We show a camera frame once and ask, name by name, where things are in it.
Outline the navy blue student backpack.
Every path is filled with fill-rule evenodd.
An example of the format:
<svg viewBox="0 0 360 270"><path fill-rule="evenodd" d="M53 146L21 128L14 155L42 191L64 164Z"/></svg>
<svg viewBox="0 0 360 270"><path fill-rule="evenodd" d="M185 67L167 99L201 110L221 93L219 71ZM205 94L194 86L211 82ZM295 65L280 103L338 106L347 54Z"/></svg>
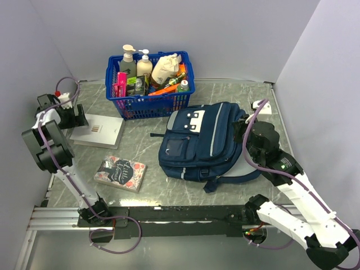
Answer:
<svg viewBox="0 0 360 270"><path fill-rule="evenodd" d="M236 103L196 105L171 114L162 134L159 165L168 177L204 182L206 193L221 184L241 184L260 176L234 140L233 124L247 118Z"/></svg>

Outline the Little Women book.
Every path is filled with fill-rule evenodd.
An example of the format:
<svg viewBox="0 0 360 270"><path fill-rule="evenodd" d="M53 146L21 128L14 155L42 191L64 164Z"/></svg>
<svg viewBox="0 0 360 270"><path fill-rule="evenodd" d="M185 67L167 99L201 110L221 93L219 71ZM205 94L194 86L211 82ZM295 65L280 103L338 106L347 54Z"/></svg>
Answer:
<svg viewBox="0 0 360 270"><path fill-rule="evenodd" d="M138 193L147 166L143 163L106 156L93 179L97 183Z"/></svg>

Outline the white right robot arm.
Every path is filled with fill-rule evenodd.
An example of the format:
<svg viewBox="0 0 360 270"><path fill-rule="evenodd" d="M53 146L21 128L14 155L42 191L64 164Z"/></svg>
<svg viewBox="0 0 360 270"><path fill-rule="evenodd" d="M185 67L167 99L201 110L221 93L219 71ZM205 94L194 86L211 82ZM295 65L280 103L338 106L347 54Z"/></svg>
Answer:
<svg viewBox="0 0 360 270"><path fill-rule="evenodd" d="M320 198L301 165L280 148L273 124L241 119L232 126L245 161L285 194L302 216L299 219L258 194L245 205L247 220L271 224L287 234L318 268L341 269L350 251L359 247L359 230L350 229Z"/></svg>

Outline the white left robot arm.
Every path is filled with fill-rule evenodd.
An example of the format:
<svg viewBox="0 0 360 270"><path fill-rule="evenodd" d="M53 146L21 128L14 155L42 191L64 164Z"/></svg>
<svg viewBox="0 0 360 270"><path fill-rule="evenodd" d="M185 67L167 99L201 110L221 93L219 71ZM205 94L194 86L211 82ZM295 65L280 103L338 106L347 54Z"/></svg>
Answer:
<svg viewBox="0 0 360 270"><path fill-rule="evenodd" d="M81 177L75 166L75 154L64 129L87 126L81 104L74 111L69 94L59 97L44 94L37 97L39 107L36 122L22 132L22 138L37 166L61 179L78 201L78 213L88 224L105 226L111 219L111 211L104 199Z"/></svg>

